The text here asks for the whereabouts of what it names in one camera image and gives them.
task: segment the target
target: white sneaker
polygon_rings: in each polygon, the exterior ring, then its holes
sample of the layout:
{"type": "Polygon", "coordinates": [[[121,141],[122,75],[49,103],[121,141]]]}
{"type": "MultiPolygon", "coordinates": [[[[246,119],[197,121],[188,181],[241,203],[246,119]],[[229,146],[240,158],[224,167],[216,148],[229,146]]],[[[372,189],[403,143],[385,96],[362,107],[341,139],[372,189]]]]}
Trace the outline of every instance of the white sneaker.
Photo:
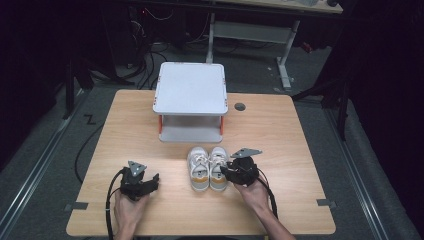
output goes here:
{"type": "Polygon", "coordinates": [[[205,191],[209,187],[208,152],[202,147],[194,147],[187,156],[191,186],[195,191],[205,191]]]}
{"type": "Polygon", "coordinates": [[[228,155],[225,149],[222,147],[215,147],[211,155],[209,157],[210,162],[210,186],[213,190],[221,192],[224,191],[224,189],[228,185],[227,178],[225,178],[225,175],[221,172],[221,166],[227,166],[228,162],[228,155]]]}

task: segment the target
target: desk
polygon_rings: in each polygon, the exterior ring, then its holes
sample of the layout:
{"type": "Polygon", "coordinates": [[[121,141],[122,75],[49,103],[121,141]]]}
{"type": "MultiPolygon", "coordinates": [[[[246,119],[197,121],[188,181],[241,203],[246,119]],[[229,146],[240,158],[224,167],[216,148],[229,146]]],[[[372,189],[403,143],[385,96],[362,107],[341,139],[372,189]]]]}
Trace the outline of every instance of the desk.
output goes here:
{"type": "MultiPolygon", "coordinates": [[[[107,235],[108,187],[113,176],[133,160],[147,165],[146,180],[160,173],[159,189],[151,195],[137,235],[265,234],[232,183],[224,192],[193,191],[186,157],[196,144],[160,142],[157,115],[152,110],[154,94],[117,92],[78,195],[77,202],[86,202],[88,207],[73,210],[67,233],[107,235]]],[[[228,93],[228,108],[223,141],[201,146],[210,151],[219,145],[229,154],[242,147],[262,150],[253,158],[268,177],[280,221],[293,234],[333,233],[329,208],[317,204],[325,195],[291,98],[228,93]],[[236,103],[244,103],[246,109],[236,110],[236,103]]]]}
{"type": "MultiPolygon", "coordinates": [[[[252,5],[257,7],[287,9],[294,11],[319,12],[326,14],[341,14],[343,9],[340,5],[330,7],[326,0],[319,0],[314,6],[306,6],[297,1],[282,1],[282,0],[214,0],[217,3],[231,3],[241,5],[252,5]]],[[[253,25],[244,23],[229,23],[215,21],[215,14],[211,15],[209,27],[209,44],[206,55],[206,62],[213,62],[213,39],[214,37],[234,38],[250,41],[263,41],[277,44],[285,44],[285,48],[281,53],[281,57],[277,58],[278,70],[280,78],[285,90],[291,90],[290,78],[287,74],[286,60],[289,55],[294,38],[296,37],[297,29],[300,21],[296,19],[291,28],[270,27],[263,25],[253,25]]]]}

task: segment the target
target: table hole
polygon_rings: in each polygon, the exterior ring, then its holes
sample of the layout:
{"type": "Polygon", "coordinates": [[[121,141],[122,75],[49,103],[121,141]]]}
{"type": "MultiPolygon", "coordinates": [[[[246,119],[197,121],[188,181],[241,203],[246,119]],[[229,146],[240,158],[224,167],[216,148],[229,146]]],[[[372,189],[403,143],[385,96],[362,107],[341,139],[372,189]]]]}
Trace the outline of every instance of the table hole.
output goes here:
{"type": "Polygon", "coordinates": [[[244,111],[244,110],[246,109],[246,105],[244,105],[243,103],[236,103],[236,104],[234,105],[234,108],[235,108],[237,111],[244,111]]]}

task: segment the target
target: gray carpet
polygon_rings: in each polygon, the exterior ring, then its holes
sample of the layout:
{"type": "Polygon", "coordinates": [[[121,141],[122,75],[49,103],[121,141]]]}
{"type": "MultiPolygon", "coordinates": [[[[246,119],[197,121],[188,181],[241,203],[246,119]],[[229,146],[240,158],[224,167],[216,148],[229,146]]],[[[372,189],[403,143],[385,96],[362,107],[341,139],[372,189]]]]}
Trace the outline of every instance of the gray carpet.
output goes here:
{"type": "MultiPolygon", "coordinates": [[[[292,95],[307,89],[314,84],[331,49],[318,50],[310,54],[297,48],[292,50],[287,62],[289,75],[294,78],[291,91],[282,88],[274,58],[249,54],[251,51],[261,50],[238,49],[231,54],[215,55],[214,62],[221,63],[225,67],[228,92],[292,95]]],[[[192,48],[178,50],[170,47],[161,54],[166,56],[168,61],[204,62],[206,57],[205,49],[192,48]]],[[[153,76],[157,76],[163,58],[154,54],[154,59],[153,76]]],[[[131,71],[125,68],[119,70],[122,75],[131,71]]],[[[65,211],[66,205],[76,200],[80,188],[74,173],[74,163],[82,149],[78,157],[77,172],[83,178],[101,129],[91,139],[90,136],[101,128],[113,96],[120,88],[124,87],[98,81],[92,91],[83,95],[87,96],[86,99],[80,103],[52,155],[46,172],[7,239],[76,239],[66,233],[70,212],[65,211]],[[91,123],[94,124],[88,124],[89,115],[92,116],[91,123]]],[[[39,121],[13,160],[1,172],[0,186],[3,194],[0,201],[0,216],[5,215],[31,169],[42,155],[50,137],[62,124],[61,117],[65,113],[63,90],[58,94],[57,100],[58,104],[39,121]]],[[[332,235],[296,237],[297,239],[376,239],[349,178],[338,138],[318,100],[319,97],[310,97],[296,102],[295,106],[325,194],[328,199],[336,203],[331,212],[337,230],[332,235]]],[[[381,170],[351,104],[346,137],[346,144],[354,162],[386,226],[388,239],[420,239],[381,170]]]]}

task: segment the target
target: white box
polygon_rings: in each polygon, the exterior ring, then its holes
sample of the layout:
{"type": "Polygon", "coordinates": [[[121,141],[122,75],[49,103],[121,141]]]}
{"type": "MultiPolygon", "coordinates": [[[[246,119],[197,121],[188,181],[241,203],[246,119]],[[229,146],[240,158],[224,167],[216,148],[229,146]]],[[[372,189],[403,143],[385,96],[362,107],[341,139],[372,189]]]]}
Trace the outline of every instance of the white box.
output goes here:
{"type": "Polygon", "coordinates": [[[161,65],[153,111],[164,142],[220,142],[228,112],[221,64],[166,62],[161,65]]]}

